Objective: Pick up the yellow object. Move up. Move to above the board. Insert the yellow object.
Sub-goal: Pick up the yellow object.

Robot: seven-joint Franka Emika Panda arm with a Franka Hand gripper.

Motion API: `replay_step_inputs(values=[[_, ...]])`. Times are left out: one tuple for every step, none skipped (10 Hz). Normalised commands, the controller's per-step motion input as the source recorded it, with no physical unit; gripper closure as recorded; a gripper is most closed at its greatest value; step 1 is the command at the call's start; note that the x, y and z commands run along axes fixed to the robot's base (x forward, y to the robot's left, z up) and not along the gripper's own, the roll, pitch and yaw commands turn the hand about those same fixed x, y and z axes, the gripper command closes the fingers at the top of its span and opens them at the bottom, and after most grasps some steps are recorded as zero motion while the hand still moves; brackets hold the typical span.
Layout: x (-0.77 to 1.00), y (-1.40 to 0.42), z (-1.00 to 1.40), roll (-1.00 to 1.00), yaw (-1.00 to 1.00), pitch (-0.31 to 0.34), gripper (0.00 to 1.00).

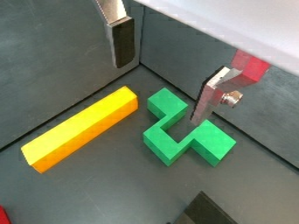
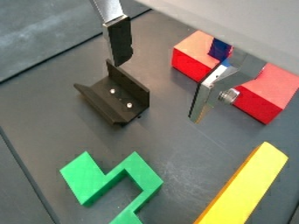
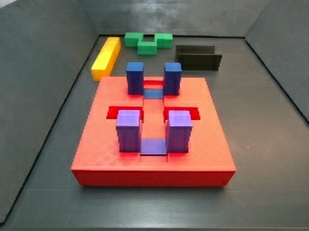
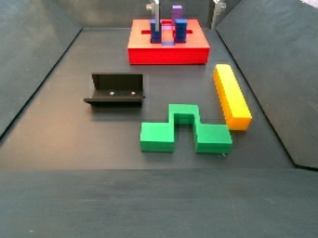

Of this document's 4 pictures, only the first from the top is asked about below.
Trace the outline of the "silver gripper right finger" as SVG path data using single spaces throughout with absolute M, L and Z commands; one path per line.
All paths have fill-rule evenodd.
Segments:
M 221 66 L 201 84 L 191 122 L 199 126 L 220 104 L 235 108 L 243 98 L 239 90 L 253 83 L 240 70 Z

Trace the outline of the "silver black-tipped gripper left finger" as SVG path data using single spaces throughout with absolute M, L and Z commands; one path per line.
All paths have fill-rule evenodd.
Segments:
M 112 60 L 116 68 L 135 58 L 135 20 L 127 15 L 123 0 L 92 0 L 107 28 Z

